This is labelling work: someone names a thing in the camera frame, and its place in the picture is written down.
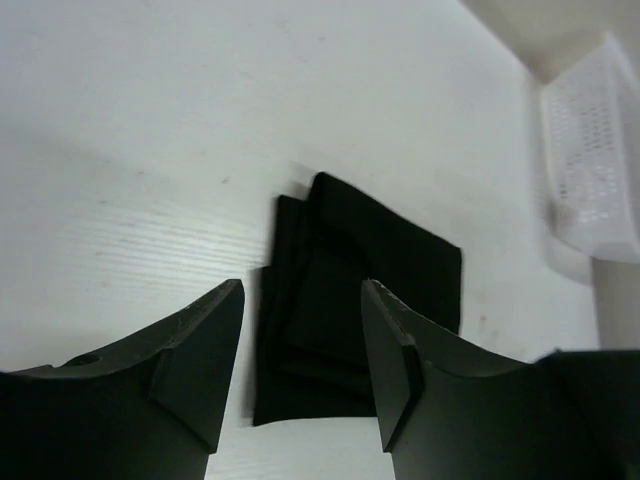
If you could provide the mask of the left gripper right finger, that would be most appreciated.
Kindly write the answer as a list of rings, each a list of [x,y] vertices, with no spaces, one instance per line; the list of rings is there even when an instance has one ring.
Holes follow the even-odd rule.
[[[382,284],[361,290],[383,449],[399,479],[635,479],[639,354],[485,350]]]

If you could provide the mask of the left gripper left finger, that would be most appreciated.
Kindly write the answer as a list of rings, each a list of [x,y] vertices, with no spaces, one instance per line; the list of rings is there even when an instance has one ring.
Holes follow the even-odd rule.
[[[65,364],[1,376],[5,479],[201,479],[218,448],[244,314],[230,279]]]

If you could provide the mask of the black tank top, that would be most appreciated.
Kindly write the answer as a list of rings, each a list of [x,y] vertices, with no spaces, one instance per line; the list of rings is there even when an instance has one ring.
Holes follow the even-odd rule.
[[[363,281],[458,332],[462,269],[459,247],[328,173],[304,199],[279,196],[260,273],[254,424],[374,416]]]

